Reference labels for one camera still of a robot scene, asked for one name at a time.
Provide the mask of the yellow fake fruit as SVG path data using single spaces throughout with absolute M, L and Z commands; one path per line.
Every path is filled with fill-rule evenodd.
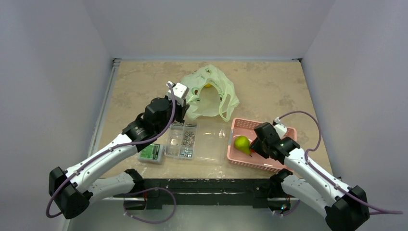
M 252 155 L 251 142 L 246 136 L 238 136 L 234 141 L 234 148 L 248 156 Z

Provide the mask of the light green plastic bag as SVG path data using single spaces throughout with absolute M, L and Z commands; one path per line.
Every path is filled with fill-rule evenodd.
M 214 65 L 206 65 L 184 76 L 181 83 L 190 89 L 186 96 L 190 106 L 186 116 L 191 120 L 201 116 L 220 116 L 228 122 L 240 103 L 232 81 Z

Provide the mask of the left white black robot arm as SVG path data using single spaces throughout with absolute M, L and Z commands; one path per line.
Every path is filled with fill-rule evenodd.
M 110 143 L 80 163 L 49 174 L 50 200 L 46 216 L 72 219 L 89 205 L 110 196 L 137 197 L 148 192 L 143 177 L 134 169 L 103 179 L 101 176 L 121 161 L 140 153 L 177 122 L 184 122 L 189 105 L 182 93 L 168 92 L 151 100 L 145 111 L 130 122 Z

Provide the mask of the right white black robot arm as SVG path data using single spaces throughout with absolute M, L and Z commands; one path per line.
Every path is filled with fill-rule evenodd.
M 355 231 L 370 218 L 365 191 L 318 167 L 296 141 L 284 136 L 280 125 L 262 123 L 254 132 L 252 151 L 286 166 L 270 178 L 271 197 L 298 198 L 322 215 L 332 231 Z

